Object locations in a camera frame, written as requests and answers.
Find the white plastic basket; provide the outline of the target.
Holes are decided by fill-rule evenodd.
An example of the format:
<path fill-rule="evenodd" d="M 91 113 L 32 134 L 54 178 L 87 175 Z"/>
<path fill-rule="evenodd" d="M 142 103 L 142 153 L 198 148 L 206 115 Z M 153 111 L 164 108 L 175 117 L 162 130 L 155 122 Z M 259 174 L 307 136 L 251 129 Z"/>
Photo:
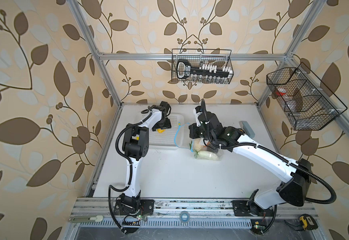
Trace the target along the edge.
<path fill-rule="evenodd" d="M 177 150 L 185 148 L 186 140 L 184 137 L 184 117 L 180 114 L 171 114 L 169 117 L 171 128 L 164 130 L 163 133 L 157 131 L 149 132 L 149 148 L 161 150 Z"/>

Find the white garlic toy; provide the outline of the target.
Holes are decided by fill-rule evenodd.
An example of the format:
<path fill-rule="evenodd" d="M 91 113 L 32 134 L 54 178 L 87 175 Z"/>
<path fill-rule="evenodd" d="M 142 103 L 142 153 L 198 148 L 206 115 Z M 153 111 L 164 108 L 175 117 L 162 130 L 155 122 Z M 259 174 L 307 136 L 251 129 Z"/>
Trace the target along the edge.
<path fill-rule="evenodd" d="M 194 142 L 194 148 L 199 152 L 202 151 L 205 148 L 205 145 L 203 143 L 202 139 L 195 139 Z"/>

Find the clear zip top bag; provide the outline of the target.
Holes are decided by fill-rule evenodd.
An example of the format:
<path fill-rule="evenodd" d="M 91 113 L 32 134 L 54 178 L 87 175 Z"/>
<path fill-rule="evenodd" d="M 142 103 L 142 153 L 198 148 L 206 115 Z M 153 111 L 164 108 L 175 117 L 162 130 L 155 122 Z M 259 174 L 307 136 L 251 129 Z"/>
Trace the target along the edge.
<path fill-rule="evenodd" d="M 195 159 L 220 161 L 223 157 L 223 152 L 213 147 L 210 144 L 210 142 L 206 141 L 205 139 L 202 139 L 202 138 L 193 139 L 188 144 L 188 147 L 182 147 L 177 144 L 179 131 L 183 129 L 186 125 L 189 125 L 189 123 L 182 125 L 180 122 L 178 122 L 178 129 L 173 139 L 175 146 L 179 149 L 190 150 L 193 153 L 193 156 Z"/>

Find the white radish toy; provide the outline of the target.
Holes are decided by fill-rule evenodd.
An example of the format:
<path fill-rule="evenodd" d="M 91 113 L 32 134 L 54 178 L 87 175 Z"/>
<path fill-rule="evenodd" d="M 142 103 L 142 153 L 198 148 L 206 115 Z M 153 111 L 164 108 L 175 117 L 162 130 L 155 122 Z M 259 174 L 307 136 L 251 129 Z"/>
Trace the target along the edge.
<path fill-rule="evenodd" d="M 197 159 L 204 159 L 204 160 L 212 160 L 212 161 L 218 161 L 219 156 L 213 152 L 209 151 L 199 151 L 196 153 Z"/>

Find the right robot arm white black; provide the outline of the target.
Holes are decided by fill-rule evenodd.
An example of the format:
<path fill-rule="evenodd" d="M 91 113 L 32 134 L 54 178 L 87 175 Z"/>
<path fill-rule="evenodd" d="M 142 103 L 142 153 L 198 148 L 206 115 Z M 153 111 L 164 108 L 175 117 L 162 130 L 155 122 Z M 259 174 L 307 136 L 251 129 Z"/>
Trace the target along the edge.
<path fill-rule="evenodd" d="M 315 175 L 311 163 L 305 159 L 296 161 L 285 157 L 254 141 L 243 129 L 223 127 L 216 114 L 206 109 L 204 100 L 194 111 L 196 122 L 189 126 L 190 138 L 202 138 L 219 150 L 227 150 L 244 156 L 264 167 L 279 179 L 279 184 L 267 190 L 255 190 L 248 206 L 265 210 L 272 206 L 290 204 L 302 207 L 305 202 L 329 205 L 336 201 L 335 190 L 325 180 Z M 321 183 L 330 193 L 326 200 L 307 197 L 312 180 Z"/>

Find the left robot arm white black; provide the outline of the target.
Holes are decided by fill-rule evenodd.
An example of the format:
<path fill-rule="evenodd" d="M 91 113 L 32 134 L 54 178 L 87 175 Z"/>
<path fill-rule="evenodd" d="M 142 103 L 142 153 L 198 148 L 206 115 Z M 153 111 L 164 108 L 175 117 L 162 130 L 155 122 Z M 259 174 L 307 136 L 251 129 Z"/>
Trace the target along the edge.
<path fill-rule="evenodd" d="M 141 113 L 144 118 L 138 123 L 127 124 L 115 141 L 116 152 L 127 161 L 125 187 L 119 189 L 110 185 L 108 189 L 109 197 L 112 191 L 120 193 L 118 206 L 128 214 L 140 210 L 140 164 L 149 150 L 149 133 L 171 129 L 169 103 L 162 101 L 159 105 L 147 107 Z"/>

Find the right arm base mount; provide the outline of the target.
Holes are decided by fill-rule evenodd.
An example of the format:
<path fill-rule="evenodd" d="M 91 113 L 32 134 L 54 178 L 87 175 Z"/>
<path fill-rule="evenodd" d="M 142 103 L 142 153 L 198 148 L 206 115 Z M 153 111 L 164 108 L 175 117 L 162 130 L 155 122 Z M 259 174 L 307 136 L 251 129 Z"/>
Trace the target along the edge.
<path fill-rule="evenodd" d="M 231 202 L 236 217 L 272 217 L 274 208 L 262 209 L 254 201 L 234 200 Z"/>

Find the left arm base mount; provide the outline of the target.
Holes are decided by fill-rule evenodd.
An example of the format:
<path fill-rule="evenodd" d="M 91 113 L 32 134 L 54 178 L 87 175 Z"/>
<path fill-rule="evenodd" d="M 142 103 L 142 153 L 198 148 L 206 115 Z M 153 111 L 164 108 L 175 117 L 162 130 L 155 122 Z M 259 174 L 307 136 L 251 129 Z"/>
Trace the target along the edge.
<path fill-rule="evenodd" d="M 137 210 L 134 210 L 132 208 L 126 207 L 121 203 L 121 200 L 117 200 L 115 203 L 115 211 L 117 212 L 117 215 L 153 215 L 154 211 L 154 200 L 141 200 L 140 205 L 137 208 Z"/>

